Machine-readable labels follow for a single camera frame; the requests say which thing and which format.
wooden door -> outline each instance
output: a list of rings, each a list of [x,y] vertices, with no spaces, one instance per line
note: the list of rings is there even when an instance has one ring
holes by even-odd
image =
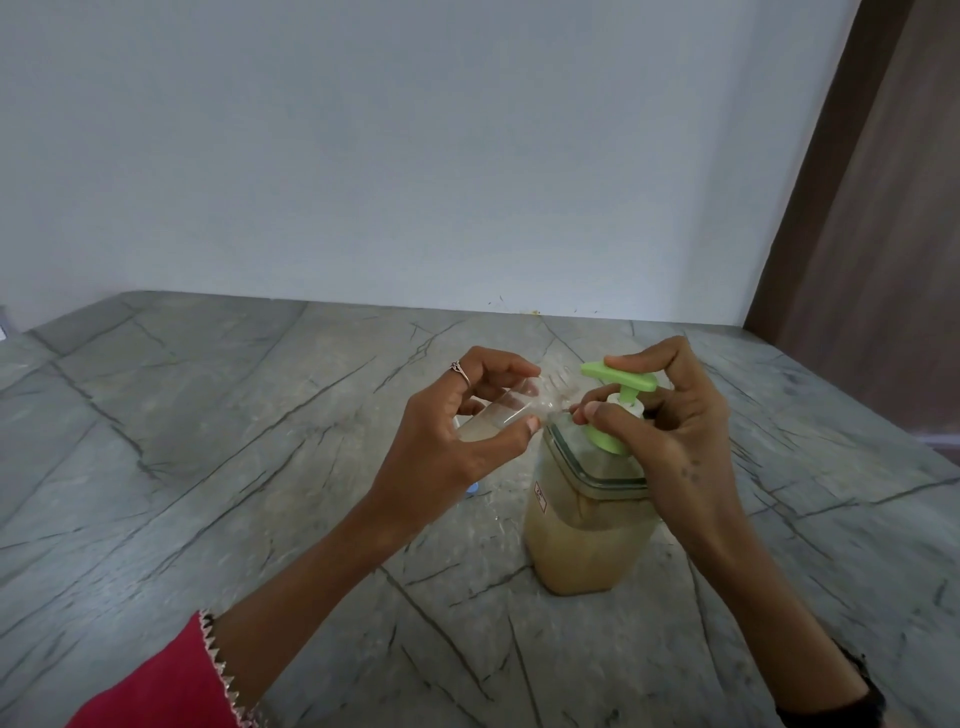
[[[897,4],[873,3],[875,9]],[[849,164],[838,176],[843,148],[818,148],[815,134],[746,328],[956,457],[960,2],[899,6],[909,14],[900,21],[862,129],[852,137]],[[864,53],[879,62],[877,49],[866,48],[861,64]],[[838,79],[851,62],[847,55]],[[831,100],[833,89],[821,125],[831,103],[835,114],[851,102]],[[835,195],[824,200],[821,192],[817,200],[811,190],[818,183],[829,188],[831,179],[839,179]],[[797,200],[798,194],[807,199]],[[956,452],[946,452],[952,444]]]

silver ring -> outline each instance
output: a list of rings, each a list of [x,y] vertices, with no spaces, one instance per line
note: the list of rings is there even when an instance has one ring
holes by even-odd
[[[450,364],[450,369],[464,378],[464,380],[467,382],[467,388],[473,386],[472,384],[470,384],[470,377],[467,376],[467,373],[464,371],[464,368],[460,365],[460,359],[457,359],[455,362]]]

gray marble surface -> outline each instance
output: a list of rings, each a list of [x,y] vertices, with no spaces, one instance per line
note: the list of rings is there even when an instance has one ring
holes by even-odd
[[[289,563],[470,345],[575,368],[676,332],[730,399],[741,496],[793,584],[894,706],[960,725],[960,469],[754,337],[153,293],[0,344],[0,724],[62,725]],[[268,694],[281,725],[777,724],[663,527],[613,591],[544,591],[520,538],[532,459],[340,605]]]

label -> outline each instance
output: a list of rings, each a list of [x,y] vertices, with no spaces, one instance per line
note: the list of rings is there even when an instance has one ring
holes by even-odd
[[[540,510],[546,514],[546,497],[540,489],[540,482],[538,480],[534,481],[534,495],[537,497],[537,503],[540,504]]]

soap dispenser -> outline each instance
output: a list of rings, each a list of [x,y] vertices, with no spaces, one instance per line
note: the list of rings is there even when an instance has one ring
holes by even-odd
[[[653,375],[588,362],[581,372],[620,385],[619,404],[642,412],[638,392]],[[569,414],[543,428],[523,519],[523,537],[543,586],[555,595],[612,589],[633,567],[660,521],[647,481],[626,446]]]

